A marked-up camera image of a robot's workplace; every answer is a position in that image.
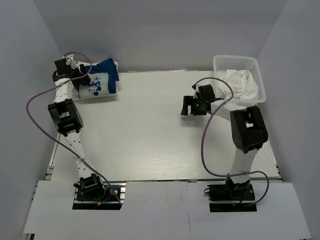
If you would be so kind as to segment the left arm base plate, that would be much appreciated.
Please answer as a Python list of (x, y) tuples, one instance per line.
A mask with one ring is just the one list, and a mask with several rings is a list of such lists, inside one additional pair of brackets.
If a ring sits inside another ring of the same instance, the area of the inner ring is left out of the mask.
[(73, 210), (118, 211), (121, 207), (113, 191), (106, 183), (104, 184), (104, 190), (100, 190), (96, 196), (85, 195), (79, 189), (75, 190)]

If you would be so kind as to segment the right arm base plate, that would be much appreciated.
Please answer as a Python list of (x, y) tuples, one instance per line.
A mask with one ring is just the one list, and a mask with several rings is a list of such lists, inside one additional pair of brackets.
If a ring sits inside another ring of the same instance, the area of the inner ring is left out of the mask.
[(252, 184), (246, 189), (231, 191), (227, 184), (210, 184), (203, 193), (208, 196), (211, 213), (256, 212), (257, 204)]

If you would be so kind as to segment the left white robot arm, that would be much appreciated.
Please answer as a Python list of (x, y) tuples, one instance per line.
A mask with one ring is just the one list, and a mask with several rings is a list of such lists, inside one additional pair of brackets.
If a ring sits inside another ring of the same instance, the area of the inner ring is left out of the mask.
[(105, 196), (106, 187), (101, 178), (91, 167), (84, 147), (81, 115), (72, 99), (73, 90), (81, 84), (88, 84), (90, 78), (86, 75), (85, 66), (78, 63), (73, 54), (64, 56), (54, 62), (56, 71), (52, 79), (57, 87), (54, 102), (48, 105), (49, 114), (56, 130), (64, 136), (67, 147), (75, 153), (75, 162), (79, 181), (73, 186), (85, 197), (99, 200)]

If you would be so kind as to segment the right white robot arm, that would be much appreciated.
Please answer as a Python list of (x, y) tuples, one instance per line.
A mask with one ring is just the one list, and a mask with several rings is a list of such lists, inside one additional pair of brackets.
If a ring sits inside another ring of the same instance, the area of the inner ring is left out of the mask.
[(217, 115), (230, 122), (231, 137), (236, 147), (233, 164), (226, 177), (226, 195), (236, 200), (250, 185), (252, 164), (268, 140), (267, 128), (258, 106), (240, 106), (216, 98), (213, 87), (194, 85), (194, 95), (183, 97), (182, 116)]

